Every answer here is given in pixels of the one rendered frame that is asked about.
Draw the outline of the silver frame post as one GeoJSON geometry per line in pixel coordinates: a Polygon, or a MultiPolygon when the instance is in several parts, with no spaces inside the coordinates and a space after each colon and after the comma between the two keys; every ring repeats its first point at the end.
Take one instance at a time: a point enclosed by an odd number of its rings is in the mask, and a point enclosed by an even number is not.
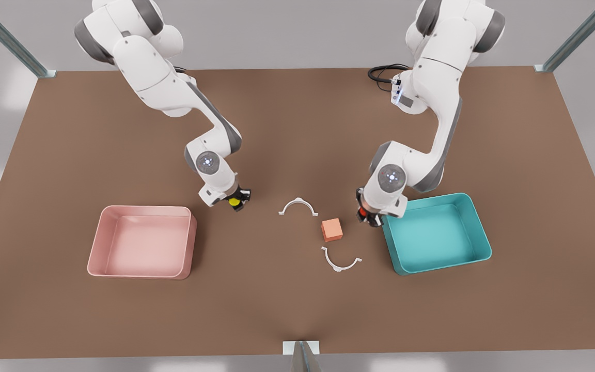
{"type": "Polygon", "coordinates": [[[0,23],[0,43],[9,50],[38,79],[56,77],[56,70],[48,70],[29,52],[10,31],[0,23]]]}
{"type": "Polygon", "coordinates": [[[552,73],[595,31],[595,10],[553,52],[543,64],[534,65],[536,73],[552,73]]]}
{"type": "Polygon", "coordinates": [[[290,372],[323,372],[316,359],[319,354],[318,340],[283,341],[283,355],[291,355],[290,372]]]}

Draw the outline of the pink storage box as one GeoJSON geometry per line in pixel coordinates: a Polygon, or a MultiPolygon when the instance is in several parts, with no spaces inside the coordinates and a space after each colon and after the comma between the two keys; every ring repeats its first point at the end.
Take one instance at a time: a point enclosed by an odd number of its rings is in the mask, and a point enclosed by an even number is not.
{"type": "Polygon", "coordinates": [[[196,231],[186,207],[108,206],[99,217],[87,271],[94,277],[184,280],[196,231]]]}

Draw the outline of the orange cube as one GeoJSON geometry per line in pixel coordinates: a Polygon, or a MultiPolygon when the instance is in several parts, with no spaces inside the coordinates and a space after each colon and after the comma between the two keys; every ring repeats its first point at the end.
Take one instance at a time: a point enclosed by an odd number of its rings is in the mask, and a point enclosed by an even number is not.
{"type": "Polygon", "coordinates": [[[343,236],[340,219],[334,218],[321,222],[321,230],[323,233],[324,242],[332,242],[340,240],[343,236]]]}

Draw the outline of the blue storage box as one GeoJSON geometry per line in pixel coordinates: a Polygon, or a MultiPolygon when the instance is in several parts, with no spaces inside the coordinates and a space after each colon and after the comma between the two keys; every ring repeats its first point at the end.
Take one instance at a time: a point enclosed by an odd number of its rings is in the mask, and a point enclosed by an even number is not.
{"type": "Polygon", "coordinates": [[[394,272],[411,275],[489,259],[493,250],[472,198],[454,193],[409,200],[403,217],[382,217],[394,272]]]}

